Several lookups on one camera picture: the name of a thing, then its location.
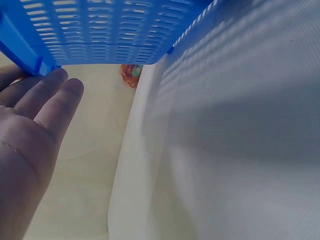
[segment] beige floor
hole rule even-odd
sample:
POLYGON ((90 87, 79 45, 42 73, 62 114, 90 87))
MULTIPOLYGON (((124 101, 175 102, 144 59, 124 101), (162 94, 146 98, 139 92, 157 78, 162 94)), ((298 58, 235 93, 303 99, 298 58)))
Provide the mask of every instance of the beige floor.
MULTIPOLYGON (((0 56, 0 65, 8 60, 0 56)), ((107 240, 107 215, 135 90, 119 65, 66 66, 85 92, 26 240, 107 240)))

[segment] skin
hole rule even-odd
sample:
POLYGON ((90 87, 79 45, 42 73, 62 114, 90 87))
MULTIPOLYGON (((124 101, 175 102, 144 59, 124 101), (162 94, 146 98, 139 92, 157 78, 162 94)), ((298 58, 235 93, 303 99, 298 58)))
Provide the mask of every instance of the skin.
POLYGON ((24 75, 15 65, 0 68, 1 240, 24 237, 84 92, 81 81, 68 80, 63 69, 24 75))

